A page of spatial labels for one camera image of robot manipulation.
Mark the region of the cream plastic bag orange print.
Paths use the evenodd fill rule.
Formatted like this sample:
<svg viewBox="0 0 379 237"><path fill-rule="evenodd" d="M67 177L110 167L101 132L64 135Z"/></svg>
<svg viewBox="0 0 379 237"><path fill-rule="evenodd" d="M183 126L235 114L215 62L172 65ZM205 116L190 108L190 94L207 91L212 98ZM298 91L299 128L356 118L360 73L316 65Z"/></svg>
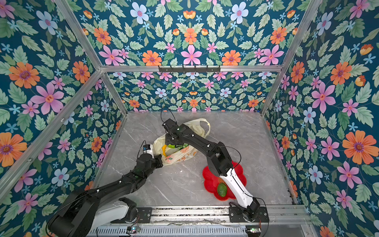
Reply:
<svg viewBox="0 0 379 237"><path fill-rule="evenodd" d="M211 130L211 125L205 118L199 118L184 123L197 135L206 138ZM163 166L190 160L196 156L198 150L185 143L184 145L166 145L165 135L157 138L153 143L153 154L161 155Z"/></svg>

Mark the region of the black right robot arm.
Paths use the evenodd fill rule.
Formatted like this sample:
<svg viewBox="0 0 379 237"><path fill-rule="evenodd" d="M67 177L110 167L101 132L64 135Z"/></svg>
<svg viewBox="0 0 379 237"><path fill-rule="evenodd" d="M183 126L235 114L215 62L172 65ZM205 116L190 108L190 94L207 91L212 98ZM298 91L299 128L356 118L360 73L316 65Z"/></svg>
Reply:
<svg viewBox="0 0 379 237"><path fill-rule="evenodd" d="M232 191L247 221L252 222L258 217L260 203L249 193L238 177L235 171L236 165L233 164L227 146L222 142L211 142L197 135L187 125L178 125L172 119L163 122L162 126L166 132L167 145L188 144L206 156L209 170L213 175L221 178Z"/></svg>

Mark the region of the green avocado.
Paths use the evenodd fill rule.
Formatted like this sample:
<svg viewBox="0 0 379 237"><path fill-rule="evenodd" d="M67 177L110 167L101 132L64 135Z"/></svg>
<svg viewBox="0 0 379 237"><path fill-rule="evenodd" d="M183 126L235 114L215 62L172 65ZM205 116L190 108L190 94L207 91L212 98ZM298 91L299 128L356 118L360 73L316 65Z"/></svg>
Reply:
<svg viewBox="0 0 379 237"><path fill-rule="evenodd" d="M225 183L219 183L217 186L217 194L223 198L227 195L227 192L228 192L227 185Z"/></svg>

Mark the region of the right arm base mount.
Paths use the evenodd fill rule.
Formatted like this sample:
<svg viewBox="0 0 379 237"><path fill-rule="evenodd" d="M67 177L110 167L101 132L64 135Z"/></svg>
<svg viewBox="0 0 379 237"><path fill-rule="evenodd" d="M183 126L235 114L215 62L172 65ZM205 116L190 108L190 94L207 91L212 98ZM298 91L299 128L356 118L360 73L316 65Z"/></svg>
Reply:
<svg viewBox="0 0 379 237"><path fill-rule="evenodd" d="M269 223L270 219L266 206L259 206L252 211L240 205L229 202L229 219L231 223Z"/></svg>

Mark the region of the red flower-shaped plate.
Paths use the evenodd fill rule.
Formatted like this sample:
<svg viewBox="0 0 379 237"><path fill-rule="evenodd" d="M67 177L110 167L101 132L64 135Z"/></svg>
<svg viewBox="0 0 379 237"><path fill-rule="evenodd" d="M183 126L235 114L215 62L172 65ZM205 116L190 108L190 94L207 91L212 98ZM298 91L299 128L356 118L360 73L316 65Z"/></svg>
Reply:
<svg viewBox="0 0 379 237"><path fill-rule="evenodd" d="M239 165L238 163L236 163L236 162L232 162L232 164L235 167L235 171L236 171L236 174L237 174L238 178L240 179L240 181L242 182L242 184L246 187L246 185L247 185L247 179L246 179L246 177L244 175L243 167L241 165ZM233 194L233 192L231 191L231 189L228 187L228 185L226 184L226 182L223 179L221 179L220 177L215 176L209 170L208 166L206 166L203 169L202 176L204 178L204 187L205 187L205 189L207 190L207 192L213 194L216 199L218 199L220 201L226 201L226 200L229 200L229 199L236 199L235 195ZM217 186L218 186L219 183L225 183L227 185L227 187L228 187L227 195L224 198L220 197L217 194Z"/></svg>

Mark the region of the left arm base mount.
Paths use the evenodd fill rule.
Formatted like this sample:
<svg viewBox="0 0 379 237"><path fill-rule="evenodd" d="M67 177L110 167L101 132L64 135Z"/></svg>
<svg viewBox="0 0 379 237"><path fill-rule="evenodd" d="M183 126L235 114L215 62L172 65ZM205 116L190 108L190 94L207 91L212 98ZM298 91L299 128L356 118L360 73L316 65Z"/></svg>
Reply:
<svg viewBox="0 0 379 237"><path fill-rule="evenodd" d="M152 207L138 207L136 202L126 197L120 198L115 204L120 204L124 208L127 207L127 212L121 219L111 221L112 224L150 223Z"/></svg>

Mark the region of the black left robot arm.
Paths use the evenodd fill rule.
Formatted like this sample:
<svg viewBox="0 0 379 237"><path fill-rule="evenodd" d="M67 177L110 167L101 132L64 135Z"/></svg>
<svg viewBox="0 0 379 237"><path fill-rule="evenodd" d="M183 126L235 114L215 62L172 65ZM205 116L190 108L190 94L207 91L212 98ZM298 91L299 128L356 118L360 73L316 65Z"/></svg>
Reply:
<svg viewBox="0 0 379 237"><path fill-rule="evenodd" d="M86 191L72 191L46 225L58 237L85 237L93 229L123 219L129 203L122 196L140 189L157 168L163 167L162 155L141 154L133 170L119 180Z"/></svg>

